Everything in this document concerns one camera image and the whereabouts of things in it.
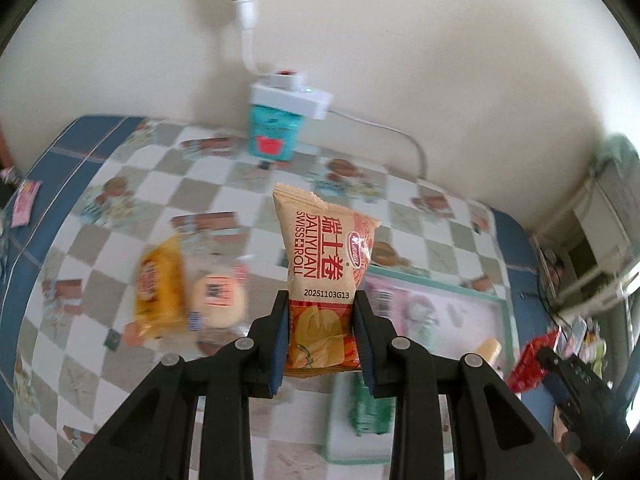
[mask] silver screw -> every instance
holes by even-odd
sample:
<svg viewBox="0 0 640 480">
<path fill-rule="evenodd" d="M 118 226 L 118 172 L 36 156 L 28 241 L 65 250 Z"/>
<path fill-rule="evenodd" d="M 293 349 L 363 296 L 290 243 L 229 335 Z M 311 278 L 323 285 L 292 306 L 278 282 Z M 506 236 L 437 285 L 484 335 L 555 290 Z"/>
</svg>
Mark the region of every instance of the silver screw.
<svg viewBox="0 0 640 480">
<path fill-rule="evenodd" d="M 254 340 L 250 337 L 241 337 L 236 339 L 236 348 L 238 350 L 250 350 L 254 347 Z"/>
<path fill-rule="evenodd" d="M 160 359 L 160 362 L 164 366 L 175 366 L 178 364 L 179 360 L 180 360 L 180 356 L 178 354 L 169 352 L 168 354 L 164 354 L 162 356 L 162 358 Z"/>
<path fill-rule="evenodd" d="M 391 346 L 398 350 L 406 350 L 407 348 L 409 348 L 409 346 L 411 346 L 411 341 L 409 341 L 405 337 L 395 337 L 391 341 Z"/>
<path fill-rule="evenodd" d="M 478 354 L 465 355 L 465 363 L 472 368 L 479 368 L 482 366 L 482 358 Z"/>
</svg>

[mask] swiss roll package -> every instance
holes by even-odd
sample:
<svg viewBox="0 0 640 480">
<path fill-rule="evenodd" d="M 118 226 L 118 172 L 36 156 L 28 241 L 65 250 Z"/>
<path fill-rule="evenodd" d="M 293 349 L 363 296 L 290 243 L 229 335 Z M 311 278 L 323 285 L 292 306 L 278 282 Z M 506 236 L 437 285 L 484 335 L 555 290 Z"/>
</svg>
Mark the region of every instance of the swiss roll package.
<svg viewBox="0 0 640 480">
<path fill-rule="evenodd" d="M 355 370 L 351 310 L 380 222 L 284 184 L 273 199 L 289 260 L 286 374 Z"/>
</svg>

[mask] barcode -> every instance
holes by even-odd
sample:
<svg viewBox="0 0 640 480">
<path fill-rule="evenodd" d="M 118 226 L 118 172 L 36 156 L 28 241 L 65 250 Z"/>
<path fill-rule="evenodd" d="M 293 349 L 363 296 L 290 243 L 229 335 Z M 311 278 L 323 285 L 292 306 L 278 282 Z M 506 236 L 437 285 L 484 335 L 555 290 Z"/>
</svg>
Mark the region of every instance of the barcode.
<svg viewBox="0 0 640 480">
<path fill-rule="evenodd" d="M 378 290 L 376 300 L 376 303 L 378 304 L 378 316 L 386 317 L 391 320 L 391 291 Z"/>
</svg>

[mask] pink snack wrapper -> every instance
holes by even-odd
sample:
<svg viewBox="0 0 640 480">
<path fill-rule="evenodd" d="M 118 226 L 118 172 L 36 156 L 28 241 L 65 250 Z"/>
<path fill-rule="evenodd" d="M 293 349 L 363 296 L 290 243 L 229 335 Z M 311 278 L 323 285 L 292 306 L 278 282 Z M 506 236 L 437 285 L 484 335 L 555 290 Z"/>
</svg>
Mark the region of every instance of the pink snack wrapper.
<svg viewBox="0 0 640 480">
<path fill-rule="evenodd" d="M 40 189 L 40 181 L 25 180 L 20 185 L 18 196 L 15 199 L 14 214 L 11 218 L 11 227 L 27 225 L 31 219 L 31 207 Z"/>
</svg>

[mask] red package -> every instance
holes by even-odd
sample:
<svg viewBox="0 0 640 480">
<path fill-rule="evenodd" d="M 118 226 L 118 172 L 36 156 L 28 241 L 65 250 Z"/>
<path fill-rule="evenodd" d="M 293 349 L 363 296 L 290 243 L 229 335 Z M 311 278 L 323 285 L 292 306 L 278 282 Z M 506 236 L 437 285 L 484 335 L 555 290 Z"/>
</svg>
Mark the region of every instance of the red package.
<svg viewBox="0 0 640 480">
<path fill-rule="evenodd" d="M 560 330 L 556 328 L 545 335 L 533 338 L 526 344 L 520 354 L 518 363 L 506 381 L 507 386 L 513 393 L 519 394 L 538 387 L 540 381 L 546 375 L 546 370 L 540 367 L 536 355 L 541 348 L 553 348 L 559 332 Z"/>
</svg>

